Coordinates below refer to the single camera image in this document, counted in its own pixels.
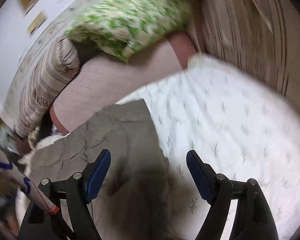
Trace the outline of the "olive green padded jacket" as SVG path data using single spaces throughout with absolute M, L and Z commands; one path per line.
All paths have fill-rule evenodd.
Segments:
M 102 150 L 111 163 L 89 205 L 102 239 L 180 239 L 172 225 L 168 159 L 143 100 L 110 105 L 67 137 L 34 152 L 29 177 L 60 181 L 81 172 Z

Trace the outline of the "white leaf-print bed quilt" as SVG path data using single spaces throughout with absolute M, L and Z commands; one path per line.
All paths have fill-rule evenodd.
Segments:
M 149 110 L 159 147 L 168 159 L 172 225 L 180 239 L 194 239 L 209 210 L 187 168 L 189 150 L 230 179 L 256 179 L 279 239 L 296 235 L 300 226 L 300 116 L 283 98 L 236 67 L 198 55 L 188 70 L 143 86 L 115 105 L 139 100 Z M 43 139 L 21 159 L 28 176 L 34 152 L 62 138 Z

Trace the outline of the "pink quilted blanket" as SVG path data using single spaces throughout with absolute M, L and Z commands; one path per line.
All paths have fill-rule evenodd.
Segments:
M 185 32 L 169 34 L 130 57 L 128 63 L 100 52 L 83 64 L 57 96 L 50 108 L 52 123 L 65 135 L 134 90 L 186 69 L 196 52 Z

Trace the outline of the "beige striped pillow left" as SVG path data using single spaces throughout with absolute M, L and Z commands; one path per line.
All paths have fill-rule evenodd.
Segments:
M 43 53 L 23 87 L 14 130 L 26 137 L 38 126 L 60 92 L 80 69 L 78 52 L 66 36 L 58 37 Z

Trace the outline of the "beige striped pillow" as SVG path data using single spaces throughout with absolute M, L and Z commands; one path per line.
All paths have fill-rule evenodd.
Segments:
M 66 36 L 58 37 L 43 53 L 23 87 L 14 130 L 26 137 L 38 126 L 60 92 L 80 69 L 78 52 Z
M 300 14 L 289 0 L 202 0 L 204 49 L 266 83 L 300 114 Z

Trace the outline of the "beige striped pillow right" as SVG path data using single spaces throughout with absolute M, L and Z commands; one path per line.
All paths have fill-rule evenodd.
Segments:
M 300 114 L 300 14 L 289 0 L 202 0 L 204 49 L 266 83 Z

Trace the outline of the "beige wall switch plate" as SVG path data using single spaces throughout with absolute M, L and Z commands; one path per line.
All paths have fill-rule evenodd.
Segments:
M 47 17 L 43 11 L 41 11 L 31 22 L 31 24 L 27 28 L 27 32 L 30 36 L 32 36 L 38 28 L 42 26 L 42 24 L 47 20 Z

